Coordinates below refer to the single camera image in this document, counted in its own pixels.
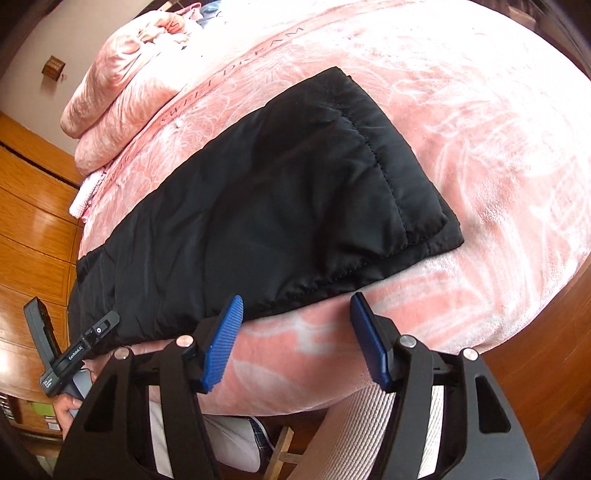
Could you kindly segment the left hand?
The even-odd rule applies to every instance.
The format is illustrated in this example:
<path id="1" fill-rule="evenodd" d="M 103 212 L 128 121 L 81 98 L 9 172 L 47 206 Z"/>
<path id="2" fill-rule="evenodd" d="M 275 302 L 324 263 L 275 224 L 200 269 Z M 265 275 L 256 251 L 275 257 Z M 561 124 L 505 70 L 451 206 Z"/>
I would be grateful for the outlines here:
<path id="1" fill-rule="evenodd" d="M 85 360 L 80 371 L 82 380 L 82 398 L 78 399 L 69 393 L 61 393 L 53 399 L 53 410 L 61 429 L 62 438 L 65 439 L 74 421 L 73 411 L 78 411 L 85 397 L 88 395 L 93 383 L 97 379 L 97 365 L 95 360 Z"/>

